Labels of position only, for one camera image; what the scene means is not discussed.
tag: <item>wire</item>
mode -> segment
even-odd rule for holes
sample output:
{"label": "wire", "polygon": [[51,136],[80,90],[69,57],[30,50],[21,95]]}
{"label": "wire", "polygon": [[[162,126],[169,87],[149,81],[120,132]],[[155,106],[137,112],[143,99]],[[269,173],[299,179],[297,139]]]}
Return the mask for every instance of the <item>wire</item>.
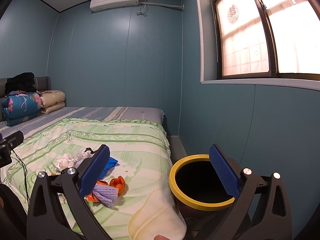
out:
{"label": "wire", "polygon": [[18,160],[21,162],[22,168],[23,168],[23,174],[24,174],[24,187],[26,189],[26,195],[27,195],[27,202],[28,202],[28,206],[30,203],[30,198],[29,198],[29,194],[28,194],[28,187],[27,187],[27,174],[28,174],[28,170],[26,165],[24,164],[24,162],[20,159],[20,157],[15,153],[14,150],[12,150],[14,152],[14,154],[16,155],[16,157],[18,158]]}
{"label": "wire", "polygon": [[144,15],[145,14],[144,10],[147,6],[146,2],[147,2],[147,0],[144,0],[144,8],[142,10],[141,10],[141,5],[139,4],[139,11],[137,12],[137,15]]}

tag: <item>blue glove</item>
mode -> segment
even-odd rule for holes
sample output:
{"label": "blue glove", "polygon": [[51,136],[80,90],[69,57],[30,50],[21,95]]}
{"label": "blue glove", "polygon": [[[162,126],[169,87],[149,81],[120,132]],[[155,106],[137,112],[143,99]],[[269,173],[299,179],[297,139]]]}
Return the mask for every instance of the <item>blue glove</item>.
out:
{"label": "blue glove", "polygon": [[112,157],[109,158],[107,165],[104,167],[104,170],[101,172],[99,179],[103,179],[107,174],[108,170],[116,166],[118,161]]}

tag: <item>green floral bedspread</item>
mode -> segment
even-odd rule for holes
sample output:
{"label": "green floral bedspread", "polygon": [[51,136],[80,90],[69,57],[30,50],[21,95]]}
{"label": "green floral bedspread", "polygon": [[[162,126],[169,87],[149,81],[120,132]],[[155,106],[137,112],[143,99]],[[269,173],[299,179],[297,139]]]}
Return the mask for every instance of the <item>green floral bedspread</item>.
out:
{"label": "green floral bedspread", "polygon": [[[71,118],[25,139],[15,151],[28,169],[29,195],[37,174],[56,173],[54,163],[63,154],[74,156],[83,147],[96,150],[101,144],[108,145],[111,157],[119,161],[119,166],[104,180],[109,182],[121,175],[127,183],[115,207],[88,203],[108,234],[117,240],[153,240],[156,235],[183,239],[186,225],[168,185],[172,166],[169,143],[163,127],[157,123]],[[12,164],[1,169],[1,178],[27,210],[23,169],[13,155]],[[81,232],[68,204],[62,203],[62,207],[71,228]]]}

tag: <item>blue wall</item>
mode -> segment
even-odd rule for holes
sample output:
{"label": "blue wall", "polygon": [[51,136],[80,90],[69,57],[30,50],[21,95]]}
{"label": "blue wall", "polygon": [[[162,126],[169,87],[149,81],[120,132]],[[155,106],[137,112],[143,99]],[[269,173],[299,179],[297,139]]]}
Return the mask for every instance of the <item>blue wall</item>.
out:
{"label": "blue wall", "polygon": [[267,176],[279,172],[289,195],[296,236],[320,200],[320,92],[264,85],[200,84],[197,4],[196,0],[182,3],[179,137],[185,151],[188,155],[207,153],[209,146],[217,143],[242,167]]}
{"label": "blue wall", "polygon": [[[148,0],[181,5],[181,0]],[[181,96],[181,11],[148,6],[93,13],[89,2],[59,14],[48,76],[68,106],[163,109],[177,135]]]}
{"label": "blue wall", "polygon": [[40,0],[13,0],[0,19],[0,78],[46,76],[58,12]]}

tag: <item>trash can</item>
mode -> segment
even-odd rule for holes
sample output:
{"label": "trash can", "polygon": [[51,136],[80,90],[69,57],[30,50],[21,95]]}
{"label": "trash can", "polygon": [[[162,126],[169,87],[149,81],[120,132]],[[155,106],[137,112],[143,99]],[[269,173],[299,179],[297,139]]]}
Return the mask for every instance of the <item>trash can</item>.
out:
{"label": "trash can", "polygon": [[185,219],[201,220],[230,207],[235,200],[225,191],[208,154],[177,161],[169,174],[169,186]]}

